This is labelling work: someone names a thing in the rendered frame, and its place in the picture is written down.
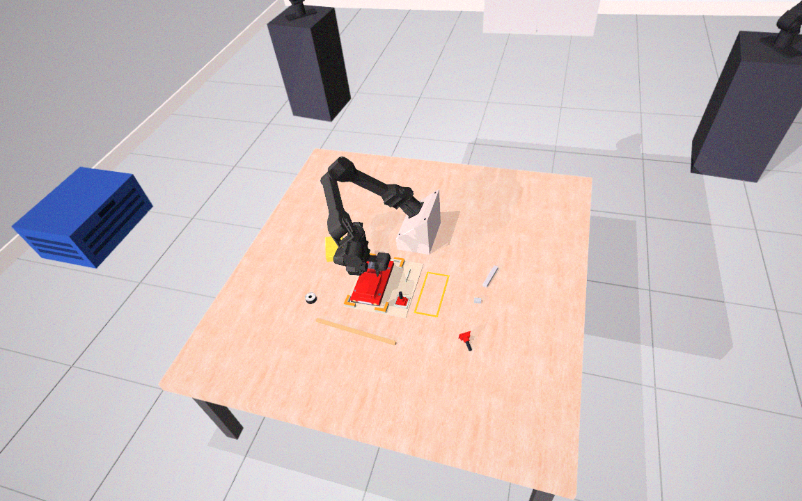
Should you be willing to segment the yellow rectangular block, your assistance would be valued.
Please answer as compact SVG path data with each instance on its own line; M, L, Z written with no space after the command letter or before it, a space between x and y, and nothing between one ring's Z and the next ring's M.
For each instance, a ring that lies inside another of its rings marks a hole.
M337 250L337 244L332 237L325 237L325 245L326 245L326 261L333 261L333 257Z

